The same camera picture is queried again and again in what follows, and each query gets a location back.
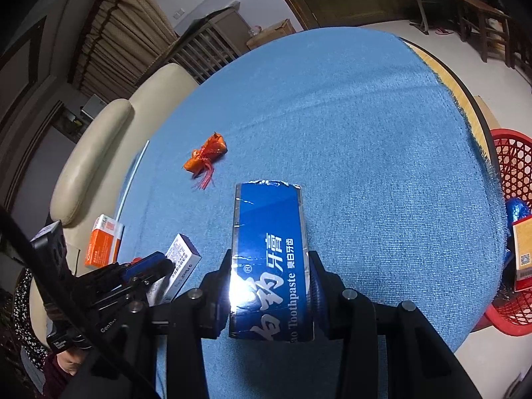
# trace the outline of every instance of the blue box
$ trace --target blue box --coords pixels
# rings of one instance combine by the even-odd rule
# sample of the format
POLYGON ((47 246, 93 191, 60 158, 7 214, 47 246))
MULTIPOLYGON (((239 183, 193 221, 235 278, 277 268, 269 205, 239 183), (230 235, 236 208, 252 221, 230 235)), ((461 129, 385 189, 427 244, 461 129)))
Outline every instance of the blue box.
POLYGON ((269 180, 237 185, 229 299, 232 338, 314 338, 299 186, 269 180))

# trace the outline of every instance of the blue tablecloth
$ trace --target blue tablecloth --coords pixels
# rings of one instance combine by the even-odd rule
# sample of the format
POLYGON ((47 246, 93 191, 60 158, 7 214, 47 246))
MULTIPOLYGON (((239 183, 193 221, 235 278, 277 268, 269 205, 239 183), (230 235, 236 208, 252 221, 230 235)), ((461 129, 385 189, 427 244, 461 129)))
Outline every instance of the blue tablecloth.
MULTIPOLYGON (((361 28, 306 31, 238 58, 155 134, 122 212, 118 260, 165 252, 178 233, 203 256, 199 285, 231 245, 235 184, 303 188, 310 249, 374 301, 413 300, 457 349, 496 292, 501 189, 449 90, 400 39, 361 28), (214 132, 228 153, 213 183, 182 165, 214 132)), ((204 340, 208 387, 228 397, 333 397, 338 342, 204 340)), ((159 391, 166 374, 158 360, 159 391)))

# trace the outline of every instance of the orange wrapped candy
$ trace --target orange wrapped candy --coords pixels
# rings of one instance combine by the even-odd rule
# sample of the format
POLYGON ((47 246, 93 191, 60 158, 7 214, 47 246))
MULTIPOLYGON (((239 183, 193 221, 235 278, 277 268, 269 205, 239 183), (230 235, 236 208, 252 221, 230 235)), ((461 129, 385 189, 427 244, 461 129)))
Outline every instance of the orange wrapped candy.
POLYGON ((192 157, 183 165, 183 168, 190 171, 194 179, 205 171, 203 179, 198 184, 200 189, 205 190, 214 172, 212 163, 225 153, 227 153, 227 146, 223 136, 215 132, 199 150, 192 150, 192 157))

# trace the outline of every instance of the beige sofa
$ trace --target beige sofa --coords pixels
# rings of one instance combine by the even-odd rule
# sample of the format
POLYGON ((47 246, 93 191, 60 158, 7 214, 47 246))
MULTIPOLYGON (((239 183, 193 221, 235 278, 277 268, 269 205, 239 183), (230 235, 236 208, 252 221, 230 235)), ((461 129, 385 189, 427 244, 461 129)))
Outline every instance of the beige sofa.
MULTIPOLYGON (((61 220, 68 267, 77 276, 84 265, 94 221, 113 217, 126 173, 146 141, 198 84, 181 66, 160 68, 129 98, 109 103, 83 134, 64 166, 52 195, 50 216, 61 220)), ((35 286, 30 289, 31 324, 46 343, 46 313, 35 286)))

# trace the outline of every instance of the metal screw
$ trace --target metal screw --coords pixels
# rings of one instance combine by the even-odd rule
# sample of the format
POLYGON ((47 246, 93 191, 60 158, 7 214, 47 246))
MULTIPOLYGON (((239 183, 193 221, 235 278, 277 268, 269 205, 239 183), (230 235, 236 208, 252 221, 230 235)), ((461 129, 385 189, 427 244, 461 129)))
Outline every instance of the metal screw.
POLYGON ((345 298, 345 300, 355 300, 355 298, 358 297, 358 293, 351 288, 346 288, 341 292, 341 296, 345 298))
POLYGON ((129 305, 128 309, 132 313, 140 312, 144 307, 144 304, 139 300, 133 300, 129 305))
POLYGON ((187 292, 187 297, 190 298, 191 300, 196 300, 198 298, 201 298, 202 295, 203 295, 203 291, 201 291, 199 288, 192 288, 188 290, 187 292))
POLYGON ((403 309, 405 309, 408 312, 413 312, 416 310, 416 304, 414 302, 411 302, 410 300, 405 300, 401 303, 401 306, 403 306, 403 309))

